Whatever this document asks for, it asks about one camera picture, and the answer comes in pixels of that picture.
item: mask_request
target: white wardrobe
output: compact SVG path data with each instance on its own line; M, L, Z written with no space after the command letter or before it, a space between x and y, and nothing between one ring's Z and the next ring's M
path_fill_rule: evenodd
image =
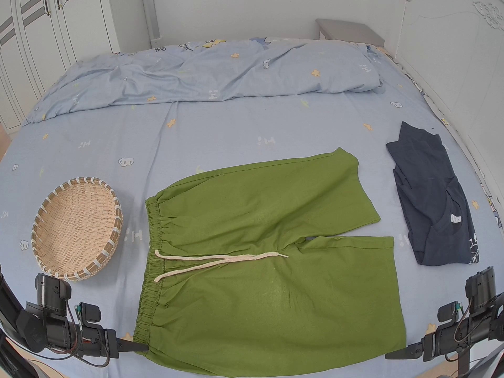
M0 0L0 123L17 131L76 61L149 48L142 0Z

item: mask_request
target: wardrobe door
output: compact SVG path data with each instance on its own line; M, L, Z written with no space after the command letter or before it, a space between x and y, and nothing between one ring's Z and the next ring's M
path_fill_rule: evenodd
M16 122L13 113L22 120L40 96L31 69L23 60L25 52L19 29L16 1L0 0L0 105L3 107L7 102L10 105L10 109L3 107L0 111L2 119L10 119L3 119L6 127Z
M56 4L71 59L85 60L112 52L102 9L102 4L109 4L108 0L56 0Z
M33 63L32 72L47 91L70 67L70 60L54 15L52 0L19 0L25 52Z

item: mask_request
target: drawstring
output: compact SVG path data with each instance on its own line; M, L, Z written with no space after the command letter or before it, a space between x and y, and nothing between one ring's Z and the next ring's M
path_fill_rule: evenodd
M259 259L269 258L270 256L282 256L283 258L289 257L287 255L279 254L278 252L266 252L266 253L260 254L260 255L236 255L236 256L231 256L231 255L165 256L165 255L161 255L160 252L156 249L154 251L154 253L156 254L156 256L158 258L167 259L169 261L204 261L207 259L221 259L220 261L211 261L211 262L205 263L203 265L193 266L191 268L180 269L180 270L172 270L171 272L161 274L154 279L154 281L156 283L158 283L161 279L164 279L165 277L174 276L174 275L180 274L180 273L191 272L193 270L211 268L213 266L224 265L226 263L234 263L237 261L257 261Z

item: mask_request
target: nightstand top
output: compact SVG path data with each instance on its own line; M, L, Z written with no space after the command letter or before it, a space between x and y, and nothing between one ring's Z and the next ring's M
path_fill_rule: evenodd
M375 46L383 46L385 43L380 35L364 24L322 18L317 18L316 22L326 39L369 43Z

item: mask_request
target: basket rim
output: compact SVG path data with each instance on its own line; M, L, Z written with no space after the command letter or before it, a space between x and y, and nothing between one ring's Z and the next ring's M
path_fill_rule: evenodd
M37 248L37 240L42 243L42 239L37 235L38 230L38 220L42 220L43 213L47 213L45 207L51 203L51 199L54 199L58 196L58 193L65 190L65 187L71 187L72 185L82 185L84 183L90 183L93 185L99 185L105 190L108 191L110 196L112 197L115 203L115 220L114 226L110 232L110 237L108 241L104 244L99 255L86 267L68 273L58 273L54 272L52 269L48 268L47 265L42 261L41 257L38 254ZM67 180L62 183L56 189L54 189L44 200L44 202L40 205L40 208L35 215L35 220L33 221L32 227L32 235L31 235L31 245L32 251L35 256L35 260L37 261L39 267L42 269L44 273L47 273L51 276L54 276L57 279L66 280L66 281L79 281L87 279L96 273L98 273L105 265L108 263L109 259L112 257L114 252L116 251L117 244L119 243L119 237L121 234L121 230L123 228L123 211L117 198L114 190L107 184L104 180L96 178L94 176L80 176L78 178L74 178L72 180Z

